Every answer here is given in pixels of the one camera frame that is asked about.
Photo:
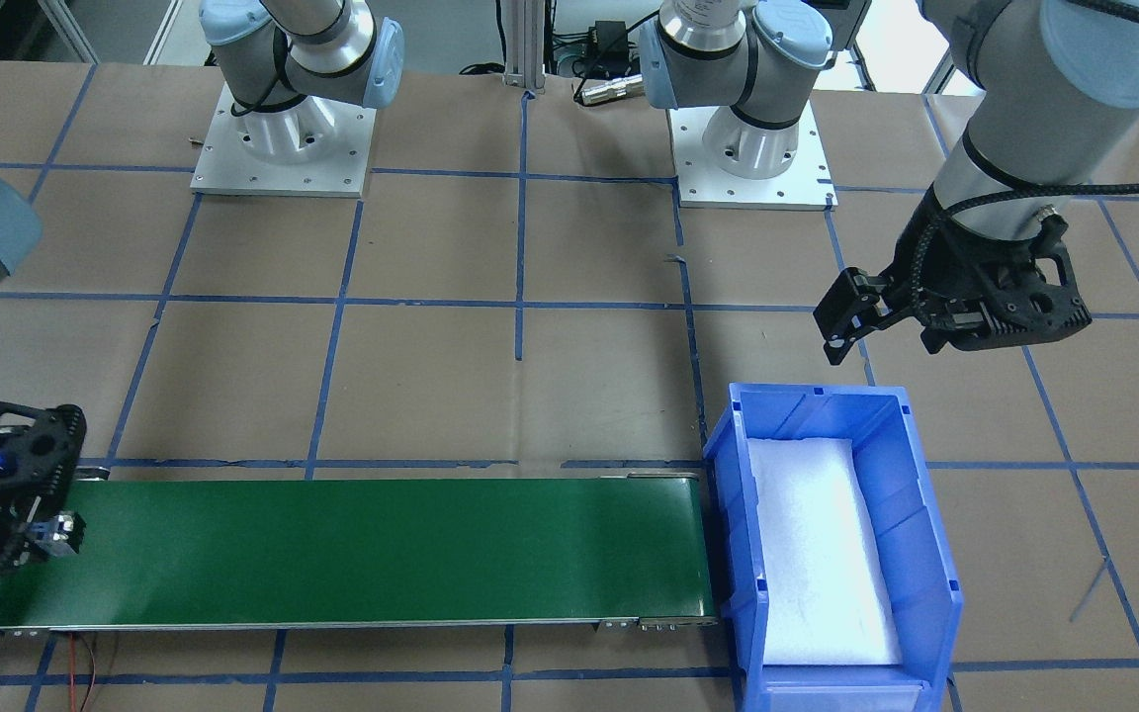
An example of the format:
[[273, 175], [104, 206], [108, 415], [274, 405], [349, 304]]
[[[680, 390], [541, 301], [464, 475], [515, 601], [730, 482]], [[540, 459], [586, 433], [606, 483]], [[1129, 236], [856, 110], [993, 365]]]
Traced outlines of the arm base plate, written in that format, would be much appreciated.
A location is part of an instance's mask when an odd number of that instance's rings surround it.
[[236, 117], [222, 87], [192, 172], [195, 193], [360, 199], [377, 112], [319, 96], [289, 111]]
[[763, 130], [746, 125], [729, 107], [667, 111], [670, 148], [685, 208], [837, 206], [813, 108], [796, 125]]

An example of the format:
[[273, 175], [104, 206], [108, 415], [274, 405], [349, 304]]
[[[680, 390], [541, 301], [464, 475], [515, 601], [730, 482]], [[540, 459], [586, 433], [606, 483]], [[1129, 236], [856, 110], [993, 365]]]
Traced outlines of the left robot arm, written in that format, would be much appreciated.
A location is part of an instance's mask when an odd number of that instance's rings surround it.
[[[984, 90], [921, 195], [886, 269], [849, 267], [814, 310], [823, 353], [906, 318], [931, 353], [1017, 347], [1093, 320], [1073, 275], [1062, 211], [1072, 197], [1139, 195], [1095, 185], [1139, 118], [1139, 1], [921, 1], [954, 67]], [[702, 200], [776, 189], [803, 156], [803, 113], [831, 60], [831, 23], [805, 1], [664, 1], [637, 36], [648, 101], [700, 111], [674, 128]]]

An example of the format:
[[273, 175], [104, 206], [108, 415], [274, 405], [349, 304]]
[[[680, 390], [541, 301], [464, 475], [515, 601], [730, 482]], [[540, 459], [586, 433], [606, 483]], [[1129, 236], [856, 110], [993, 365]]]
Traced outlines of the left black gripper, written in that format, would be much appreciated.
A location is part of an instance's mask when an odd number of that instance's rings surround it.
[[[1036, 234], [1026, 240], [990, 239], [958, 221], [942, 222], [923, 257], [913, 306], [915, 251], [940, 208], [934, 190], [923, 194], [896, 243], [891, 278], [858, 267], [836, 276], [814, 310], [829, 365], [842, 365], [867, 333], [904, 318], [921, 321], [931, 353], [945, 344], [980, 351], [1050, 343], [1093, 324], [1062, 240], [1068, 223], [1057, 215], [1034, 222]], [[891, 311], [882, 312], [890, 292]]]

